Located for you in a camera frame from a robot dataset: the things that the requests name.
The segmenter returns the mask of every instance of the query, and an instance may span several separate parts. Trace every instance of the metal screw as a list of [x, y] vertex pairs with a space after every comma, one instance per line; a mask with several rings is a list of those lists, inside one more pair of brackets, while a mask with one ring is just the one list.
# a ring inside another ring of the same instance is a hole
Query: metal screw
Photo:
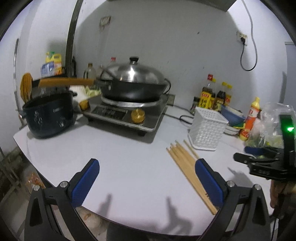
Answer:
[[227, 185], [232, 188], [235, 186], [235, 183], [233, 181], [227, 181]]
[[66, 186], [68, 186], [68, 182], [63, 181], [61, 182], [61, 184], [59, 185], [61, 188], [65, 188]]
[[257, 191], [261, 190], [261, 186], [259, 184], [255, 184], [254, 187]]
[[34, 188], [33, 188], [34, 191], [38, 191], [39, 189], [40, 189], [40, 186], [39, 186], [39, 185], [36, 185], [36, 186], [34, 186]]

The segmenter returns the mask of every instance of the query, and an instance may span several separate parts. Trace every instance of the clear plastic bag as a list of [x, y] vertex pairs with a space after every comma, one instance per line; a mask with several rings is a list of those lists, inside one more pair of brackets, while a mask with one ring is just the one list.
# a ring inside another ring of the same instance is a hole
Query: clear plastic bag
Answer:
[[283, 138], [279, 121], [280, 114], [290, 114], [293, 123], [296, 122], [296, 113], [292, 106], [281, 103], [267, 103], [262, 107], [260, 120], [256, 120], [246, 146], [264, 147], [272, 146], [283, 148]]

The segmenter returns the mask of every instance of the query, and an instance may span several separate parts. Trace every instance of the chopstick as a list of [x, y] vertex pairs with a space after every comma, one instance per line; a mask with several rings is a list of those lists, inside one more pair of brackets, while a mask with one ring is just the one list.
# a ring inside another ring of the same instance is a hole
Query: chopstick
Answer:
[[186, 149], [184, 149], [183, 146], [181, 146], [178, 142], [176, 142], [177, 145], [174, 146], [171, 144], [170, 149], [166, 149], [167, 152], [170, 154], [172, 159], [176, 162], [176, 164], [179, 166], [180, 170], [183, 172], [187, 180], [190, 182], [192, 187], [195, 189], [195, 191], [198, 193], [198, 195], [201, 197], [203, 202], [206, 204], [210, 212], [215, 215], [217, 213], [216, 207], [211, 203], [210, 199], [207, 196], [207, 193], [201, 184], [200, 180], [195, 174], [194, 166], [192, 165], [193, 162], [195, 163], [194, 158], [188, 153]]
[[193, 150], [193, 148], [188, 144], [188, 142], [186, 140], [183, 140], [183, 142], [185, 143], [185, 145], [188, 147], [188, 149], [191, 151], [191, 153], [196, 157], [196, 159], [198, 160], [200, 157], [198, 156], [198, 154], [195, 152], [195, 150]]

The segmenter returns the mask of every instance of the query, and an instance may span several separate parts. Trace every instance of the black lid knob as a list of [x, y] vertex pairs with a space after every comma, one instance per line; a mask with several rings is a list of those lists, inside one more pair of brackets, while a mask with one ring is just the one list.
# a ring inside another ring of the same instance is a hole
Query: black lid knob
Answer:
[[130, 63], [131, 64], [136, 64], [138, 62], [138, 60], [139, 60], [139, 57], [137, 57], [137, 56], [131, 56], [130, 57]]

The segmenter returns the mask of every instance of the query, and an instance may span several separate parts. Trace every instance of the blue bowl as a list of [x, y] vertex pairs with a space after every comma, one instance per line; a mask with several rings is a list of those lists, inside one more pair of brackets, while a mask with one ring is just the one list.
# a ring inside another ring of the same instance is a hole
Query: blue bowl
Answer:
[[221, 115], [223, 115], [228, 121], [230, 126], [236, 126], [242, 123], [246, 118], [239, 116], [229, 111], [225, 106], [221, 106]]

